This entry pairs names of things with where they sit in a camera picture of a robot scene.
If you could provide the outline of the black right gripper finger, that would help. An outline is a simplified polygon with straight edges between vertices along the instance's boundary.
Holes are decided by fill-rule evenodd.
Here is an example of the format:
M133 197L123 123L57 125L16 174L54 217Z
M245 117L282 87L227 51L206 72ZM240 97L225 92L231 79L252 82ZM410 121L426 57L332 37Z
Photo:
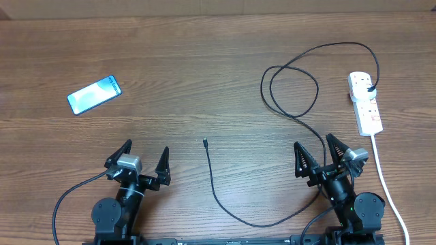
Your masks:
M297 178L305 178L307 176L310 176L313 171L320 166L300 142L294 143L294 155L295 176Z
M343 158L346 151L349 149L349 146L344 144L341 140L336 138L331 133L326 135L326 139L327 139L327 143L333 163L335 165L340 165L341 159Z

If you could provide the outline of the blue Galaxy smartphone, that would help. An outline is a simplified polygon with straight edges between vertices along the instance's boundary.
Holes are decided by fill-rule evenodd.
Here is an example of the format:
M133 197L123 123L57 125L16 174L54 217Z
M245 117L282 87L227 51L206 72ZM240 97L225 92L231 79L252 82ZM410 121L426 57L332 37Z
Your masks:
M118 97L122 93L116 78L110 75L69 94L67 100L72 112L79 115Z

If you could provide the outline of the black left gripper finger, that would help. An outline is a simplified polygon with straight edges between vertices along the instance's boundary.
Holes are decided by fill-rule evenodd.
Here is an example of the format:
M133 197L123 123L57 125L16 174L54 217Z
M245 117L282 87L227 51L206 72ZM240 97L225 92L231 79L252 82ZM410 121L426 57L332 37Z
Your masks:
M161 154L157 167L155 168L158 182L166 186L169 186L171 182L169 156L170 149L166 146Z
M131 151L132 141L128 139L115 153L110 155L104 163L105 168L110 168L117 164L122 154L129 154Z

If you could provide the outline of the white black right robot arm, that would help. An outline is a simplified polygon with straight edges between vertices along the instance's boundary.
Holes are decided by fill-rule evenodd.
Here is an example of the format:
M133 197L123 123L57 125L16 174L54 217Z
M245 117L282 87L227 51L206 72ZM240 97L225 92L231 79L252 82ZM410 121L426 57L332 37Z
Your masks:
M326 136L332 163L321 166L300 143L294 143L295 176L308 178L307 185L322 186L331 206L313 218L300 235L291 235L292 244L383 244L382 227L386 202L372 192L356 194L354 184L363 172L369 154L364 148L351 149L333 134ZM330 211L340 225L327 227L323 234L308 235L309 227Z

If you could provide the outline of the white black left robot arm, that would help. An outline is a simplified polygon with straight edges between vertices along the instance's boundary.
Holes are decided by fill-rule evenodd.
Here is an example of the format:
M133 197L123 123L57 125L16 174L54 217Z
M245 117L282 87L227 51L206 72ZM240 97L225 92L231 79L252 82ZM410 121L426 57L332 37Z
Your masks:
M91 218L95 224L94 244L146 244L146 239L134 231L134 225L147 190L158 191L171 182L169 154L165 147L157 167L156 177L142 174L140 157L130 153L132 141L127 140L105 162L105 175L120 184L115 198L99 200Z

